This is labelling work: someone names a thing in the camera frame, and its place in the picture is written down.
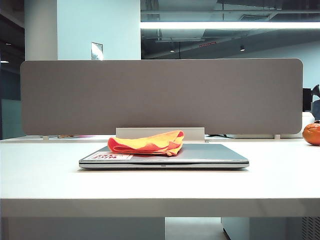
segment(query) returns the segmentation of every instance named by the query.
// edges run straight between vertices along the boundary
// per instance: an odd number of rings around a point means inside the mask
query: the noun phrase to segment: gray fabric panel
[[[206,134],[294,134],[302,62],[293,58],[56,60],[21,65],[28,135],[205,127]]]

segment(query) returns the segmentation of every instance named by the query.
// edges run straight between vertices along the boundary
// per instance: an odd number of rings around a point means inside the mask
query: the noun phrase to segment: fluorescent light
[[[200,21],[200,22],[140,22],[141,29],[320,29],[320,22],[251,22],[251,21]]]

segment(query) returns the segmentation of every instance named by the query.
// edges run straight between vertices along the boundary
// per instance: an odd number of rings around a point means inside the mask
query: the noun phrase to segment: cloth
[[[181,149],[184,132],[170,131],[149,137],[123,139],[110,137],[108,147],[115,153],[176,156]]]

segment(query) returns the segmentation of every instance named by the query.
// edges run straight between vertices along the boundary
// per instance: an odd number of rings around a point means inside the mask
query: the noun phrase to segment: laptop
[[[147,154],[114,154],[109,148],[82,158],[79,166],[86,169],[240,169],[249,160],[222,144],[185,143],[176,156]]]

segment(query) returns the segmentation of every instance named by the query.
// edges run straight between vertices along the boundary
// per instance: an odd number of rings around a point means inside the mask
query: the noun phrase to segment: desk leg
[[[164,217],[10,217],[3,240],[164,240]]]

